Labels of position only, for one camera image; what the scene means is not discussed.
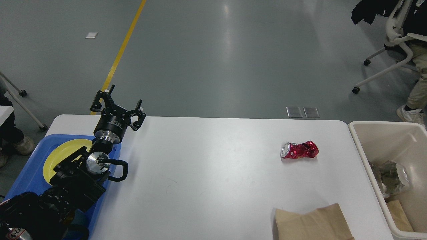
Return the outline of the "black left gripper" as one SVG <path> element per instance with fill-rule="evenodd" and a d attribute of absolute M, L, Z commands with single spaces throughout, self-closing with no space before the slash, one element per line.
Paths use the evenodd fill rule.
<path fill-rule="evenodd" d="M 116 115 L 116 106 L 111 97 L 115 85 L 105 91 L 98 91 L 90 106 L 91 113 L 100 113 L 100 119 L 93 131 L 96 139 L 107 140 L 112 144 L 122 142 L 127 128 L 130 127 L 137 132 L 145 120 L 146 114 L 143 112 L 143 100 L 139 100 L 135 109 L 125 111 Z"/>

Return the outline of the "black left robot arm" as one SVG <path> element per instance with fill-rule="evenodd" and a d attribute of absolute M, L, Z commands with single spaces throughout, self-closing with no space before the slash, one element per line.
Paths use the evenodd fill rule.
<path fill-rule="evenodd" d="M 101 113 L 92 146 L 82 146 L 60 161 L 44 193 L 24 192 L 1 203 L 2 240 L 64 240 L 71 231 L 79 232 L 81 240 L 89 238 L 89 228 L 73 224 L 70 217 L 95 205 L 106 192 L 105 181 L 127 178 L 128 163 L 109 154 L 122 142 L 127 128 L 137 131 L 146 117 L 142 100 L 133 110 L 115 104 L 114 87 L 98 91 L 90 107 Z"/>

